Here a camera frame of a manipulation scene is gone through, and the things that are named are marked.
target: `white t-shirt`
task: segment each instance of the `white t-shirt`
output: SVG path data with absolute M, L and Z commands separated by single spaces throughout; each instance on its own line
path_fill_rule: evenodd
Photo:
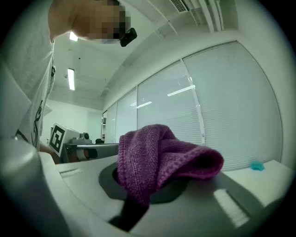
M 15 22 L 0 49 L 1 60 L 31 101 L 16 135 L 37 150 L 43 111 L 54 81 L 51 76 L 54 43 L 49 31 L 52 1 L 34 1 Z

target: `purple cloth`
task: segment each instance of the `purple cloth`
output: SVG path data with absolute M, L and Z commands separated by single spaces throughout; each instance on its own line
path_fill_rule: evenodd
M 118 182 L 131 198 L 147 206 L 150 194 L 169 179 L 211 178 L 220 172 L 223 161 L 216 150 L 179 141 L 165 125 L 149 125 L 120 137 Z

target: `window blind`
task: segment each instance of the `window blind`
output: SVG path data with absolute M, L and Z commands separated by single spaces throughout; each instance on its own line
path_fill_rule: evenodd
M 115 123 L 116 123 L 117 102 L 107 110 L 105 144 L 115 143 Z
M 115 142 L 121 135 L 137 130 L 137 90 L 136 88 L 117 102 Z
M 194 88 L 178 61 L 138 86 L 137 128 L 163 124 L 182 141 L 201 144 Z
M 239 43 L 184 59 L 196 85 L 205 143 L 225 159 L 223 170 L 279 161 L 282 127 L 276 97 L 261 67 Z

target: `wall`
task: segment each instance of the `wall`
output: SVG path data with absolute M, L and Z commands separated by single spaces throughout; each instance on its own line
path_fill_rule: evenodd
M 125 71 L 107 94 L 103 111 L 136 85 L 176 60 L 196 51 L 237 40 L 262 67 L 276 95 L 283 124 L 281 162 L 296 165 L 296 69 L 291 49 L 280 29 L 258 6 L 236 0 L 239 30 L 208 33 L 199 28 L 185 28 L 180 36 L 171 35 L 149 47 Z
M 101 138 L 102 111 L 55 100 L 48 100 L 47 105 L 52 109 L 52 112 L 43 118 L 43 131 L 40 137 L 42 143 L 47 143 L 47 138 L 50 137 L 50 128 L 56 122 L 79 132 L 88 132 L 93 143 L 96 139 Z

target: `fluorescent light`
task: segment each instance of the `fluorescent light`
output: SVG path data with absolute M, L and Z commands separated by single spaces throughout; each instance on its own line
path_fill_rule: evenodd
M 68 81 L 69 81 L 69 87 L 70 90 L 75 90 L 75 85 L 74 85 L 74 70 L 73 69 L 68 69 Z
M 71 32 L 70 33 L 70 39 L 73 40 L 73 41 L 77 41 L 78 37 L 73 32 Z
M 152 102 L 151 102 L 151 101 L 149 101 L 149 102 L 147 102 L 147 103 L 145 103 L 145 104 L 142 104 L 142 105 L 138 106 L 138 107 L 137 107 L 137 109 L 138 109 L 138 108 L 141 108 L 141 107 L 143 107 L 143 106 L 150 105 L 151 103 L 152 103 Z
M 179 93 L 181 93 L 181 92 L 188 91 L 188 90 L 190 90 L 190 89 L 195 89 L 195 85 L 193 85 L 193 86 L 189 86 L 189 87 L 186 87 L 186 88 L 183 88 L 183 89 L 181 89 L 181 90 L 179 90 L 179 91 L 175 91 L 175 92 L 173 92 L 173 93 L 170 93 L 170 94 L 168 94 L 168 96 L 172 96 L 172 95 L 175 95 L 175 94 L 179 94 Z

